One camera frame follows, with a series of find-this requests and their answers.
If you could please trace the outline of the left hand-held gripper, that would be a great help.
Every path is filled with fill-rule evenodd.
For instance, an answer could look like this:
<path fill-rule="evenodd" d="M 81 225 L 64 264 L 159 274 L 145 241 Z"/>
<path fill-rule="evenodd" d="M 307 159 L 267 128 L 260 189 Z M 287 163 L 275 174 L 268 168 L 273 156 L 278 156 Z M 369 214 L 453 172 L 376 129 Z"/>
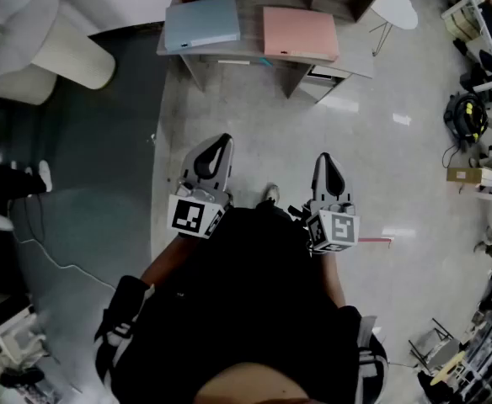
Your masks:
<path fill-rule="evenodd" d="M 168 229 L 208 239 L 232 203 L 227 191 L 234 153 L 228 134 L 206 139 L 184 160 L 184 177 L 168 198 Z"/>

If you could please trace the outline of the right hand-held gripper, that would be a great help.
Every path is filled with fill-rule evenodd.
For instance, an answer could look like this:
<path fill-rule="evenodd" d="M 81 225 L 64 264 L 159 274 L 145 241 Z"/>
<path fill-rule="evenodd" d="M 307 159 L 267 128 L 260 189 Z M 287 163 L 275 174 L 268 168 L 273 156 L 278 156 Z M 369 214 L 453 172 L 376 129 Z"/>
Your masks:
<path fill-rule="evenodd" d="M 327 152 L 315 163 L 312 190 L 313 199 L 303 206 L 311 251 L 337 253 L 356 246 L 360 217 L 352 202 L 352 185 L 343 166 Z"/>

